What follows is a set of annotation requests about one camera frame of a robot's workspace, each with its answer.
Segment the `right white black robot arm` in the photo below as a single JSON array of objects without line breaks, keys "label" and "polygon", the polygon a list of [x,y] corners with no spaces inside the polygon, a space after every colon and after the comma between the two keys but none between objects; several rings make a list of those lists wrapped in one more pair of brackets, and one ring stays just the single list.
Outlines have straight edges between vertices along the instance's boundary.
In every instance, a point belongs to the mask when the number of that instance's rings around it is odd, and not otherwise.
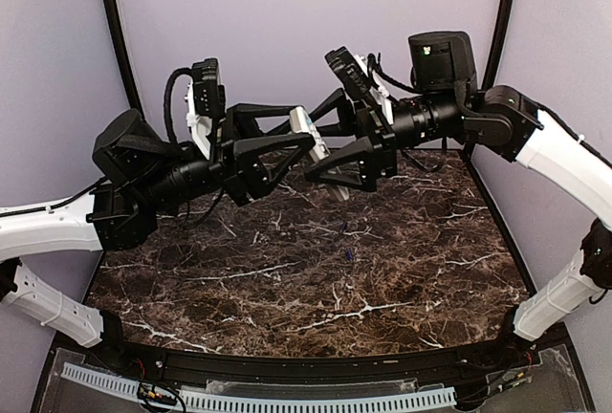
[{"label": "right white black robot arm", "polygon": [[334,190],[375,191],[397,159],[425,142],[480,144],[558,185],[594,214],[569,264],[534,296],[508,311],[488,360],[511,367],[525,346],[611,287],[611,165],[555,112],[506,85],[481,90],[469,36],[462,31],[411,35],[411,82],[393,98],[393,79],[376,56],[339,48],[326,62],[341,89],[312,112],[293,107],[279,133],[314,138],[310,182]]}]

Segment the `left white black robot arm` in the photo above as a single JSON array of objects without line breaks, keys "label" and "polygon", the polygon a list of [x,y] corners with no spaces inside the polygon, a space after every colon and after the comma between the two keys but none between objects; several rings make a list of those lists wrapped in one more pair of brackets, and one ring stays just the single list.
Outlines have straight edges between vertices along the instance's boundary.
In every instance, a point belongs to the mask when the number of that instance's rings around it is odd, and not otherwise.
[{"label": "left white black robot arm", "polygon": [[24,257],[54,251],[121,251],[141,246],[162,213],[200,196],[230,196],[239,206],[269,195],[317,145],[297,106],[239,104],[207,119],[189,112],[191,139],[163,140],[130,110],[96,139],[102,176],[65,200],[1,212],[1,300],[71,338],[115,371],[135,362],[120,318],[82,305],[40,280]]}]

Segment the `grey remote control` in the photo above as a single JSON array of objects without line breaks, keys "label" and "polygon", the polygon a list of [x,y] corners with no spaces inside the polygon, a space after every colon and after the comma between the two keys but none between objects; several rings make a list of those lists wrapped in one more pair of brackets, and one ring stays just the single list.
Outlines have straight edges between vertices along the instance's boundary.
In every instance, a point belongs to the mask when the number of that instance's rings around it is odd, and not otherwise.
[{"label": "grey remote control", "polygon": [[[331,155],[329,147],[303,106],[297,106],[292,109],[289,114],[289,120],[293,133],[308,133],[315,140],[315,145],[309,151],[309,158],[312,163],[319,163]],[[345,186],[325,185],[325,187],[328,193],[338,202],[345,202],[350,197],[349,190]]]}]

